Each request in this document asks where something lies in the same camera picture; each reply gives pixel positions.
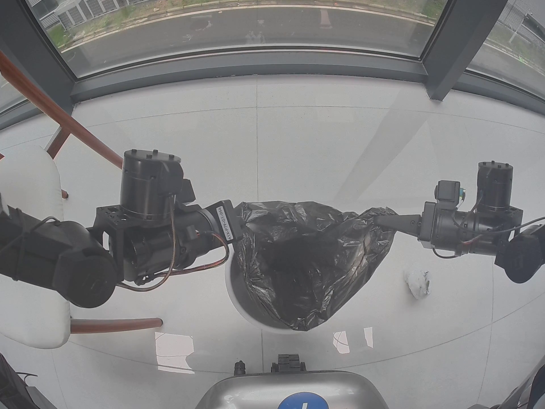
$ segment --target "window frame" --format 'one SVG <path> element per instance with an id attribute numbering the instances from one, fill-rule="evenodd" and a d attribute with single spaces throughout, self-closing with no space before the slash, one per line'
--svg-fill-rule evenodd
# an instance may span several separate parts
<path id="1" fill-rule="evenodd" d="M 420 57 L 319 46 L 233 47 L 151 59 L 78 78 L 26 0 L 0 0 L 0 10 L 9 8 L 6 13 L 10 13 L 0 24 L 0 50 L 68 113 L 79 101 L 169 82 L 233 75 L 326 74 L 417 82 L 433 100 L 442 100 L 456 89 L 545 115 L 545 99 L 467 70 L 507 2 L 447 0 Z M 28 102 L 12 107 L 0 114 L 0 129 L 37 112 Z"/>

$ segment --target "white chair seat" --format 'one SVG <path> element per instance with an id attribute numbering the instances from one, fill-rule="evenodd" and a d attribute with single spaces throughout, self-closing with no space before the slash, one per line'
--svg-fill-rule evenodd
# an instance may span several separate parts
<path id="1" fill-rule="evenodd" d="M 64 219 L 59 172 L 42 147 L 25 145 L 0 160 L 0 194 L 40 220 Z M 0 333 L 38 349 L 60 347 L 70 336 L 70 303 L 56 291 L 0 275 Z"/>

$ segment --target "glass pane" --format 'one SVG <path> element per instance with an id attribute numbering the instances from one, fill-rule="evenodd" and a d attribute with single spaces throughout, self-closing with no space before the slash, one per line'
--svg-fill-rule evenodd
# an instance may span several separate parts
<path id="1" fill-rule="evenodd" d="M 24 96 L 0 75 L 0 113 L 23 100 Z"/>
<path id="2" fill-rule="evenodd" d="M 447 0 L 27 0 L 74 73 L 197 50 L 313 45 L 418 57 Z"/>
<path id="3" fill-rule="evenodd" d="M 543 0 L 509 0 L 469 69 L 545 98 Z"/>

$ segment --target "black plastic bag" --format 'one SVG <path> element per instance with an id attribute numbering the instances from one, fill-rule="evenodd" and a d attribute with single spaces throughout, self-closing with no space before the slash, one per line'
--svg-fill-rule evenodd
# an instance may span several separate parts
<path id="1" fill-rule="evenodd" d="M 241 203 L 244 237 L 234 245 L 253 301 L 297 331 L 328 320 L 371 278 L 395 231 L 373 223 L 390 208 L 358 215 L 316 202 Z"/>

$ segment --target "gray metal column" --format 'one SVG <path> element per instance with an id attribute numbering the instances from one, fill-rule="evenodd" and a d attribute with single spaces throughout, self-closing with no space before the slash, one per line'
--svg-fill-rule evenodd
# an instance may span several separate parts
<path id="1" fill-rule="evenodd" d="M 74 74 L 58 53 L 51 50 L 24 0 L 0 0 L 0 50 L 43 92 L 67 113 L 72 113 L 70 93 Z"/>
<path id="2" fill-rule="evenodd" d="M 453 0 L 423 57 L 426 90 L 442 100 L 452 89 L 500 17 L 508 0 Z"/>

